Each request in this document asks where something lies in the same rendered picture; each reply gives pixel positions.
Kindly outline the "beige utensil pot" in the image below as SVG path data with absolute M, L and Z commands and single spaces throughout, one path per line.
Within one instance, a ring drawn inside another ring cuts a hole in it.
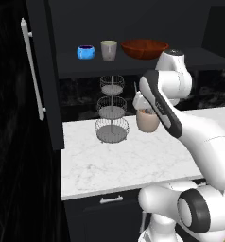
M 158 128 L 160 120 L 155 113 L 138 110 L 136 112 L 136 123 L 140 131 L 154 132 Z

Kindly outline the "black base cupboard door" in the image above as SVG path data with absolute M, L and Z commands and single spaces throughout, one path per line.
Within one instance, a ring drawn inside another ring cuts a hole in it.
M 89 213 L 67 216 L 71 242 L 137 242 L 139 213 Z

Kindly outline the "black cabinet door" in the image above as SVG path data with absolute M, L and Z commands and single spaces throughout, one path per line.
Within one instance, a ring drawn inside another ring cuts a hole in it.
M 46 108 L 44 121 L 48 124 L 52 148 L 61 150 L 64 141 L 59 77 L 48 0 L 0 0 L 0 84 L 19 73 L 27 73 L 35 93 L 21 29 L 22 19 L 26 20 L 28 31 L 32 33 L 32 57 L 42 105 Z
M 202 47 L 225 58 L 225 6 L 210 7 Z

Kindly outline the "blue bowl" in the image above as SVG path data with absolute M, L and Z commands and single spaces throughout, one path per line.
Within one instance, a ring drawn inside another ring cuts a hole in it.
M 95 57 L 95 48 L 92 45 L 81 45 L 77 49 L 80 60 L 91 60 Z

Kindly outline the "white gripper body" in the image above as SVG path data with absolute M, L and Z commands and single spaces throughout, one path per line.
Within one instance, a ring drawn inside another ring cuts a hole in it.
M 144 110 L 148 108 L 148 102 L 145 100 L 140 91 L 135 94 L 132 105 L 135 110 Z

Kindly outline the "black drawer front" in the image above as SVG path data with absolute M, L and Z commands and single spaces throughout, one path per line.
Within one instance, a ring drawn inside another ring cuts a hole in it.
M 127 191 L 90 196 L 86 198 L 69 199 L 66 200 L 63 203 L 63 205 L 66 214 L 73 216 L 80 215 L 82 213 L 89 213 L 91 211 L 99 211 L 112 208 L 130 210 L 133 213 L 140 214 L 142 212 L 142 209 L 138 202 L 138 194 L 139 189 L 132 189 Z M 111 202 L 106 204 L 99 203 L 101 198 L 114 199 L 118 195 L 122 196 L 124 199 L 122 201 Z

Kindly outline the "black wall cabinet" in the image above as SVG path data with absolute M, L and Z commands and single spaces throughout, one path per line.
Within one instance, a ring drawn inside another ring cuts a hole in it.
M 136 75 L 156 65 L 136 60 L 118 49 L 107 62 L 100 53 L 79 60 L 77 48 L 100 48 L 104 40 L 152 39 L 168 43 L 185 55 L 190 70 L 225 69 L 225 58 L 202 47 L 210 7 L 225 0 L 49 0 L 60 78 Z

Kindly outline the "beige glass cup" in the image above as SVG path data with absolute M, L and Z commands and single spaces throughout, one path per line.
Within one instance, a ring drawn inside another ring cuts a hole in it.
M 116 41 L 102 41 L 101 43 L 101 53 L 104 61 L 114 61 L 117 50 Z

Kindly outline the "brown wooden bowl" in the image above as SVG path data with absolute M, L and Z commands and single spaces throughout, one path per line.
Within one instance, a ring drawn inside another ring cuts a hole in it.
M 120 45 L 126 55 L 137 60 L 156 59 L 169 48 L 168 43 L 149 39 L 127 40 Z

